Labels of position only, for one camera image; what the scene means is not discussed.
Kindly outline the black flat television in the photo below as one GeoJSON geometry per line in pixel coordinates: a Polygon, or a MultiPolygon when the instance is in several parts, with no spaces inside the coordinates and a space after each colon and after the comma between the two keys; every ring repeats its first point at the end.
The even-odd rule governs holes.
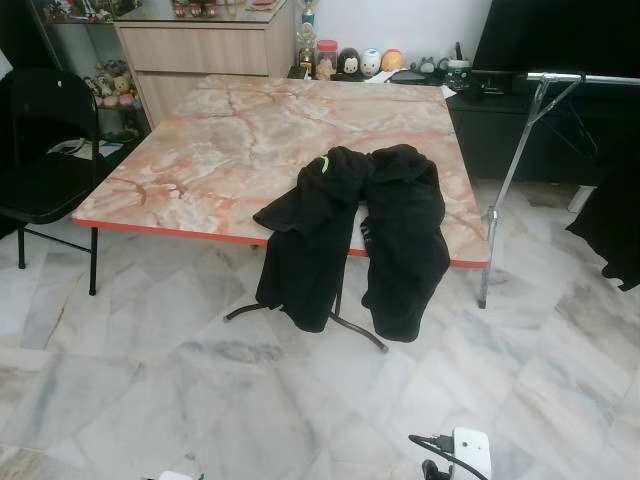
{"type": "Polygon", "coordinates": [[[637,78],[640,0],[492,0],[472,67],[637,78]]]}

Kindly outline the small grey green figurine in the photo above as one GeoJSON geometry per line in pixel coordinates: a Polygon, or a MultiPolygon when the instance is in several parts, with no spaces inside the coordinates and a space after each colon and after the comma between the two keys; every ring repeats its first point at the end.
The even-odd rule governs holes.
{"type": "Polygon", "coordinates": [[[421,58],[419,61],[413,61],[410,64],[410,69],[421,76],[443,76],[447,64],[448,58],[421,58]]]}

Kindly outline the steel clothes rack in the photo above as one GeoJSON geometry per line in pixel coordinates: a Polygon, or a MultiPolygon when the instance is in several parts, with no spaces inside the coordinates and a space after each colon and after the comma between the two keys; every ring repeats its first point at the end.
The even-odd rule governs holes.
{"type": "Polygon", "coordinates": [[[481,276],[480,282],[480,294],[477,298],[477,306],[480,308],[486,307],[486,300],[488,300],[488,292],[490,285],[490,276],[492,276],[494,266],[497,264],[497,250],[498,246],[498,228],[499,228],[499,212],[500,205],[506,200],[509,186],[511,186],[512,179],[515,177],[515,173],[518,170],[518,164],[520,164],[521,157],[524,156],[524,150],[527,141],[529,141],[532,129],[535,124],[538,124],[539,120],[544,115],[550,113],[550,111],[556,109],[556,106],[564,99],[570,96],[570,93],[575,91],[580,84],[617,84],[617,86],[640,86],[639,78],[628,77],[616,77],[616,76],[590,76],[590,74],[579,73],[552,73],[552,72],[530,72],[526,74],[526,78],[529,81],[538,79],[538,87],[532,95],[532,100],[529,105],[529,111],[527,111],[526,120],[524,123],[524,129],[520,140],[517,142],[515,154],[513,154],[512,160],[509,161],[506,177],[504,177],[502,184],[500,184],[498,196],[489,206],[488,214],[486,214],[486,220],[488,220],[488,232],[486,232],[486,242],[488,242],[490,262],[485,266],[483,270],[483,276],[481,276]],[[567,86],[558,93],[556,97],[550,102],[545,102],[544,97],[547,96],[547,92],[553,84],[567,83],[567,86]]]}

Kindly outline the dark mug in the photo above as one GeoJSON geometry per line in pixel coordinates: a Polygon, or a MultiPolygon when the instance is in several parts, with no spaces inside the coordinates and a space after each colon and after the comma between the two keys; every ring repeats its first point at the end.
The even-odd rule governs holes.
{"type": "Polygon", "coordinates": [[[471,61],[451,59],[445,69],[445,86],[457,93],[465,93],[472,88],[471,61]]]}

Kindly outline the glass display shelf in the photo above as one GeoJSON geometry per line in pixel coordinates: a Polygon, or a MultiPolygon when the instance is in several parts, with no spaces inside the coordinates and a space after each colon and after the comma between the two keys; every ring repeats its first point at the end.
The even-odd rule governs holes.
{"type": "Polygon", "coordinates": [[[86,82],[106,140],[142,140],[151,127],[138,84],[125,60],[114,20],[142,0],[23,0],[35,18],[52,61],[86,82]]]}

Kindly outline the small trophy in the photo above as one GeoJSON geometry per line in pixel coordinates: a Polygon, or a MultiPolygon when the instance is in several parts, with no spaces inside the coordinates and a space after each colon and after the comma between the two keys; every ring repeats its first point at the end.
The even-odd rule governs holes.
{"type": "Polygon", "coordinates": [[[297,36],[297,54],[296,65],[297,72],[291,73],[291,78],[306,79],[314,73],[315,63],[315,10],[316,0],[301,0],[300,23],[296,32],[297,36]]]}

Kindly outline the jar with red lid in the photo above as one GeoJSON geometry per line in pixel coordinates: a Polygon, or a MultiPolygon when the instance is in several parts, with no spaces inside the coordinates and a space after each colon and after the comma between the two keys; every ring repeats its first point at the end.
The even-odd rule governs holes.
{"type": "Polygon", "coordinates": [[[337,41],[319,40],[316,42],[314,60],[314,78],[316,81],[329,81],[337,73],[337,41]]]}

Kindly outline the black folding chair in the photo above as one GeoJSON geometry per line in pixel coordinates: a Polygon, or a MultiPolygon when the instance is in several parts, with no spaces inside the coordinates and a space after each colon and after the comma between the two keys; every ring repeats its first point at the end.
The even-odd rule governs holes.
{"type": "Polygon", "coordinates": [[[3,79],[8,84],[12,168],[0,172],[0,218],[17,223],[18,268],[27,268],[31,233],[90,255],[90,294],[96,294],[99,230],[87,247],[29,229],[64,218],[100,186],[110,168],[100,154],[95,96],[82,78],[64,70],[28,67],[3,79]]]}

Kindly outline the black television console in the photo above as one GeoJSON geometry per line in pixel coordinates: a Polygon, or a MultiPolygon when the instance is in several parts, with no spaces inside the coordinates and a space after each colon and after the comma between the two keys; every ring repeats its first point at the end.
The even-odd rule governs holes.
{"type": "MultiPolygon", "coordinates": [[[[447,100],[463,161],[474,179],[502,180],[515,157],[534,86],[480,99],[447,100]]],[[[531,129],[515,182],[599,186],[640,140],[640,88],[582,84],[531,129]]]]}

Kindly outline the black garment yellow-green mark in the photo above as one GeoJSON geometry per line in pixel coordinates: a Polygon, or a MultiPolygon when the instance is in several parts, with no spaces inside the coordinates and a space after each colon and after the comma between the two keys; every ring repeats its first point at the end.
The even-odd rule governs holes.
{"type": "Polygon", "coordinates": [[[253,215],[270,230],[255,292],[303,332],[320,333],[339,296],[369,156],[333,147],[302,166],[294,187],[253,215]]]}

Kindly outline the light wooden cabinet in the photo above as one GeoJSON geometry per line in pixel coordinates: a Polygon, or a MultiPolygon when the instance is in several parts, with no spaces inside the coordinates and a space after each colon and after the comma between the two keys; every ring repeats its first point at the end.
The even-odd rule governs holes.
{"type": "Polygon", "coordinates": [[[275,0],[268,12],[216,5],[215,17],[178,17],[173,0],[142,0],[114,20],[148,125],[172,114],[209,74],[284,77],[294,61],[301,5],[275,0]]]}

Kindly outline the white round plush toy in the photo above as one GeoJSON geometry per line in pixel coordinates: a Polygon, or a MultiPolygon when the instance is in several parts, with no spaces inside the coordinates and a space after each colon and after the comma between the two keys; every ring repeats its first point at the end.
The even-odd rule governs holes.
{"type": "Polygon", "coordinates": [[[370,47],[362,51],[360,56],[360,72],[364,78],[372,78],[381,70],[381,51],[370,47]]]}

